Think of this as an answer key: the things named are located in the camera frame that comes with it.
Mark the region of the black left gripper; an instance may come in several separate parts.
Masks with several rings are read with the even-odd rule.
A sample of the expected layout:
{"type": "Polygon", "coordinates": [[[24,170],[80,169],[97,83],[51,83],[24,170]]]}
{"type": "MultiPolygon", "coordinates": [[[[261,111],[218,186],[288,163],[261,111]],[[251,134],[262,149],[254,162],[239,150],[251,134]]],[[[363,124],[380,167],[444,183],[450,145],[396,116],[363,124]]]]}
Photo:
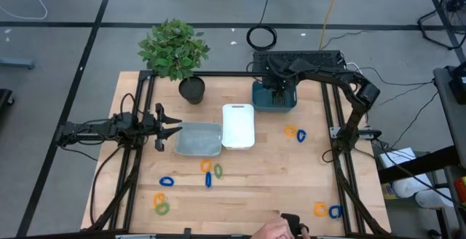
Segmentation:
{"type": "Polygon", "coordinates": [[[150,114],[146,112],[143,115],[142,121],[140,122],[142,129],[141,135],[143,139],[143,144],[145,144],[149,140],[149,136],[156,136],[155,149],[157,151],[165,150],[165,145],[163,144],[162,139],[167,140],[169,137],[171,137],[171,135],[183,129],[182,127],[163,128],[162,123],[169,125],[182,122],[181,119],[175,119],[167,116],[166,114],[163,114],[163,111],[164,109],[162,104],[156,103],[155,114],[150,114]]]}

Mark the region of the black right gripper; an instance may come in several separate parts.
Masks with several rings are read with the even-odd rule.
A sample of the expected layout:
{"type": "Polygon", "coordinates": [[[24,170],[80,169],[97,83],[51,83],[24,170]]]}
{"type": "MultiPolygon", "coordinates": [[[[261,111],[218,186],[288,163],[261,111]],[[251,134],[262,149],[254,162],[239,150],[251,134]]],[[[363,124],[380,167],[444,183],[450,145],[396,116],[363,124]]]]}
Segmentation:
{"type": "Polygon", "coordinates": [[[280,104],[287,103],[288,94],[286,91],[293,87],[291,80],[269,73],[262,77],[261,83],[263,88],[272,90],[271,99],[273,105],[277,105],[278,101],[280,104]]]}

